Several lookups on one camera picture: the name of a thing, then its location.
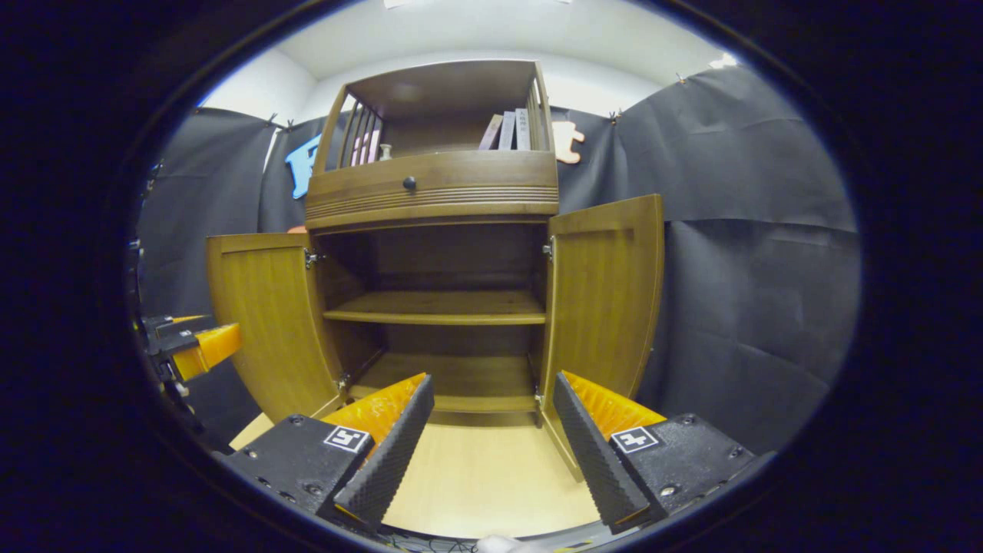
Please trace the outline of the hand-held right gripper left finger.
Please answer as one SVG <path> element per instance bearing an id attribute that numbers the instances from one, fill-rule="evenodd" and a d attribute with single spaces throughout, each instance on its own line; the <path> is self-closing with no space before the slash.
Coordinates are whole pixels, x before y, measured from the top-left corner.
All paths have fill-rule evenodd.
<path id="1" fill-rule="evenodd" d="M 376 532 L 434 405 L 432 376 L 417 374 L 322 418 L 287 416 L 223 464 L 295 510 Z"/>

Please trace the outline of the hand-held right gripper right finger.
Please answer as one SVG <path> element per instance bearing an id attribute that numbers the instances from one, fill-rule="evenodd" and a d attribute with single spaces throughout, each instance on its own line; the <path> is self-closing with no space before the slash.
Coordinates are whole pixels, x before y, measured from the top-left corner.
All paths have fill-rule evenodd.
<path id="1" fill-rule="evenodd" d="M 667 418 L 563 371 L 552 403 L 601 522 L 656 524 L 752 475 L 761 458 L 692 413 Z"/>

